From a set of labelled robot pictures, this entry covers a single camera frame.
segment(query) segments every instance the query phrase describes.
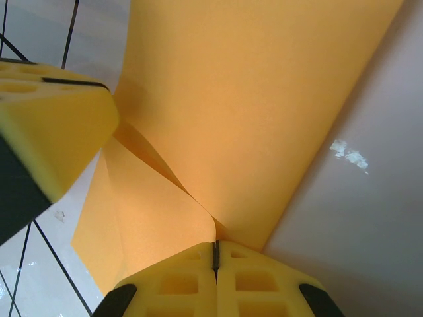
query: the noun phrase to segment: white tile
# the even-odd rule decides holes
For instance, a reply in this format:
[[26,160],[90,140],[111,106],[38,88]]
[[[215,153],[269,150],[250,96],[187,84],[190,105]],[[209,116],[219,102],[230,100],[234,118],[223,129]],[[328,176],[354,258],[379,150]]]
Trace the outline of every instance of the white tile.
[[0,278],[0,316],[8,316],[11,307],[11,297],[9,296],[3,280]]
[[71,239],[87,196],[97,160],[98,155],[88,165],[68,193],[37,218],[38,224],[92,311],[104,297],[72,248]]
[[26,229],[27,227],[25,226],[0,246],[0,270],[12,293],[15,288],[15,280],[22,255]]
[[[74,0],[9,1],[6,38],[29,60],[61,67]],[[3,47],[3,57],[16,58]]]
[[88,316],[34,225],[31,226],[15,302],[22,317]]
[[126,45],[130,0],[80,1],[66,68],[118,83]]
[[13,307],[11,317],[19,317],[18,312],[16,311],[16,308],[15,307]]

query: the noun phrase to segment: square cutout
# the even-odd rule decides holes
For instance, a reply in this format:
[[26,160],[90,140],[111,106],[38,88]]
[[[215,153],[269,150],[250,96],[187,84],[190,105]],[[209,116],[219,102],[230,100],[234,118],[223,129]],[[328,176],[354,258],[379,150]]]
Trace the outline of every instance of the square cutout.
[[272,274],[266,271],[244,271],[235,274],[237,291],[277,292],[278,285]]
[[159,294],[187,295],[198,293],[198,277],[194,274],[173,273],[163,277]]
[[278,302],[247,302],[238,303],[239,317],[289,317],[285,305]]

